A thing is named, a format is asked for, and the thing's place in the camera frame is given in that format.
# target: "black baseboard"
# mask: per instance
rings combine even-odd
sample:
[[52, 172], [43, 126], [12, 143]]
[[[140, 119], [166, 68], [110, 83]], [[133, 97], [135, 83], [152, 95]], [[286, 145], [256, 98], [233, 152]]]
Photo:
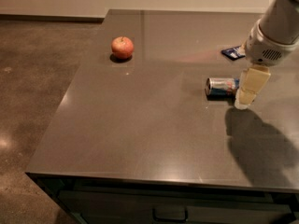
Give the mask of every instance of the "black baseboard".
[[0, 21], [57, 21], [57, 22], [96, 22], [102, 23], [104, 18], [91, 17], [64, 17], [64, 16], [38, 16], [38, 15], [11, 15], [0, 14]]

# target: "drawer handle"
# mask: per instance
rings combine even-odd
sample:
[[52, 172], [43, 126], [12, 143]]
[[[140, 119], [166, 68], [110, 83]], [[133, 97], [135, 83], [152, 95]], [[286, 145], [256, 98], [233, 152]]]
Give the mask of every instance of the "drawer handle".
[[186, 223], [188, 221], [188, 211], [185, 210], [185, 218], [181, 220], [175, 220], [175, 219], [158, 218], [156, 216], [156, 209], [152, 209], [152, 218], [157, 222]]

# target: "can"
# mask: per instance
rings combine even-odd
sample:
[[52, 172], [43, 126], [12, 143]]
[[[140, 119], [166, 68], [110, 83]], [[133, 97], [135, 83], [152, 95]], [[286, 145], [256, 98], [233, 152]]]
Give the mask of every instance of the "can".
[[233, 96], [238, 88], [237, 78], [208, 78], [205, 91], [208, 96]]

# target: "apple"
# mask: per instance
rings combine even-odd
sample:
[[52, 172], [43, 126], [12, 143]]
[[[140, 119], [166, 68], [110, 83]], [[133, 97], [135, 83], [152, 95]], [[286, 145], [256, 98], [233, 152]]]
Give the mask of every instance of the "apple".
[[121, 60], [128, 59], [132, 56], [134, 51], [134, 44], [130, 38], [126, 36], [119, 36], [111, 43], [113, 55]]

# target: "brown concrete floor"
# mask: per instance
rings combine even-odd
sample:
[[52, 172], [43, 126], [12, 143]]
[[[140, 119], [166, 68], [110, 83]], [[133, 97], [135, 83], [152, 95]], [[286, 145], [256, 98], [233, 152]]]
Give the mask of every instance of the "brown concrete floor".
[[100, 26], [0, 21], [0, 224], [75, 223], [24, 170]]

